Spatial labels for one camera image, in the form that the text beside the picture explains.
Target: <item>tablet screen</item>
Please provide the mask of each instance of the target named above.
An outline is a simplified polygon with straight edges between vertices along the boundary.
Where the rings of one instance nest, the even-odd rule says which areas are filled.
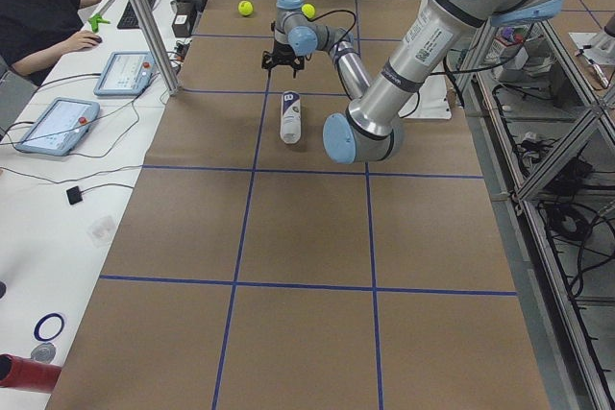
[[[88,108],[85,103],[58,100],[21,144],[51,150],[60,148]]]
[[[136,79],[141,73],[144,60],[143,54],[115,55],[100,89],[132,90],[136,87]]]

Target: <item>green object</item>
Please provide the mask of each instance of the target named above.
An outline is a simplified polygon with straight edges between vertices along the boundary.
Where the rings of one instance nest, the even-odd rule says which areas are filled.
[[[92,27],[92,32],[93,33],[97,33],[98,32],[98,25],[99,24],[101,24],[101,23],[103,23],[103,24],[111,24],[111,22],[106,20],[105,18],[103,18],[103,16],[100,13],[96,13],[87,22]]]

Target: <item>white desk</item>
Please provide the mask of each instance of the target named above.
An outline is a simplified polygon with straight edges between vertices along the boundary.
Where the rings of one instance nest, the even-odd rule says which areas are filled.
[[[171,0],[157,0],[154,17],[166,49],[173,50],[176,38],[171,23]],[[119,18],[127,0],[115,0],[104,14],[112,23]],[[65,55],[47,78],[100,73],[111,52],[147,50],[140,30],[122,30],[114,24],[101,24],[98,33],[103,43],[83,52]],[[33,121],[54,98],[65,96],[98,101],[101,115],[110,114],[130,99],[98,99],[93,94],[96,78],[69,80],[43,87],[24,109],[18,121]],[[164,111],[168,95],[164,82],[157,78],[135,102],[98,121],[75,150],[90,156],[102,155],[137,119],[111,152],[103,158],[36,157],[20,154],[11,146],[0,146],[0,167],[29,175],[63,181],[95,172],[141,165]],[[24,130],[11,131],[17,141]],[[110,240],[93,238],[92,228],[103,222],[119,224],[132,190],[106,186],[84,195],[84,201],[70,205],[65,190],[74,185],[86,189],[105,183],[133,186],[140,168],[100,175],[83,181],[51,184],[17,176],[5,171],[0,175],[0,229],[2,251],[0,280],[7,284],[7,294],[0,300],[0,353],[30,357],[39,344],[34,337],[38,320],[51,312],[66,319],[62,334],[53,341],[57,355],[52,362],[62,365],[86,310],[91,291],[110,248]],[[45,407],[49,395],[0,388],[0,407],[37,410]]]

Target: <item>yellow ball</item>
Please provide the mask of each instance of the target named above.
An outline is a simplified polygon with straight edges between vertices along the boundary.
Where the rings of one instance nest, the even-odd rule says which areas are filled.
[[[314,16],[316,16],[316,9],[311,4],[304,4],[301,8],[301,11],[304,13],[307,19],[312,19]]]
[[[249,0],[242,0],[241,2],[239,2],[237,9],[239,10],[241,16],[250,16],[254,12],[252,2],[250,2]]]

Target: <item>plastic bottle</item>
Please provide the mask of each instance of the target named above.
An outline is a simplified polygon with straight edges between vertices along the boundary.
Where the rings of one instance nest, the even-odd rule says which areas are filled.
[[[301,138],[301,98],[297,92],[282,94],[280,138],[286,144],[295,144]]]

